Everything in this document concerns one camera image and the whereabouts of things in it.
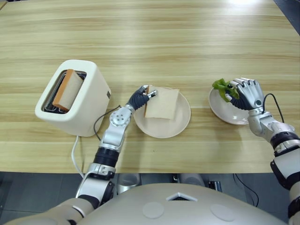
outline robot forearm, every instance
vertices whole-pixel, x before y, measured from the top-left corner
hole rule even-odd
[[[234,79],[230,85],[236,88],[240,98],[227,94],[227,99],[237,108],[249,110],[251,131],[272,145],[275,158],[270,164],[271,168],[279,183],[290,190],[291,223],[300,224],[300,138],[294,127],[264,112],[262,103],[265,98],[258,81],[241,78]]]
[[[76,197],[90,201],[94,208],[110,200],[113,196],[114,184],[110,181],[116,172],[115,166],[124,142],[125,131],[131,116],[142,107],[156,91],[145,94],[147,85],[140,87],[129,99],[128,103],[111,113],[110,125],[103,134],[100,146],[93,163],[85,174]]]

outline silver robotic arm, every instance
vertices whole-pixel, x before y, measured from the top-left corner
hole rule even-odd
[[[7,225],[76,225],[109,201],[114,188],[110,179],[116,172],[115,165],[131,116],[157,94],[156,90],[146,94],[147,87],[140,87],[124,107],[110,115],[110,125],[102,137],[94,162],[90,164],[77,190],[76,198],[69,199],[47,212],[10,221]]]
[[[131,116],[135,110],[157,94],[156,90],[146,94],[147,87],[147,85],[140,87],[124,107],[111,113],[110,125],[102,137],[94,162],[90,164],[88,172],[78,188],[76,198],[89,201],[94,209],[113,196],[114,184],[110,179],[116,172],[115,166]]]
[[[264,110],[264,95],[258,81],[246,78],[234,79],[230,84],[237,89],[240,98],[226,94],[237,108],[249,110],[248,122],[251,131],[268,141],[275,158],[271,168],[278,182],[290,190],[288,217],[290,225],[300,224],[300,138],[294,127],[279,122]]]

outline plate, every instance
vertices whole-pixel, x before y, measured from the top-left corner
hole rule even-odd
[[[231,103],[225,102],[218,90],[211,89],[208,100],[211,110],[221,120],[234,125],[248,124],[248,111],[238,109]]]
[[[136,110],[133,115],[135,122],[145,134],[156,138],[169,138],[180,134],[187,127],[191,118],[191,108],[189,103],[180,92],[178,94],[173,120],[145,118],[144,113],[145,106]]]

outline wooden table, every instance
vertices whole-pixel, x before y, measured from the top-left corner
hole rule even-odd
[[[109,108],[142,84],[179,88],[192,118],[180,135],[155,139],[134,120],[117,171],[270,172],[273,149],[248,126],[210,110],[214,80],[258,79],[300,132],[299,36],[272,0],[30,0],[0,13],[0,171],[75,173],[75,137],[39,120],[34,108],[68,59],[97,63],[112,89]],[[270,98],[267,108],[279,119]],[[105,118],[100,134],[108,126]],[[86,171],[98,147],[81,138]]]

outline toaster cord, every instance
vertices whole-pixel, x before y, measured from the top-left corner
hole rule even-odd
[[[78,164],[76,163],[76,160],[75,160],[75,156],[74,156],[74,152],[75,152],[75,148],[78,144],[78,140],[79,140],[79,136],[76,136],[76,140],[74,142],[74,145],[73,145],[73,148],[72,148],[72,152],[71,152],[71,158],[72,158],[72,162],[75,166],[75,169],[78,171],[78,173],[80,174],[80,176],[83,178],[84,175],[83,175],[83,172],[79,169],[79,166]]]

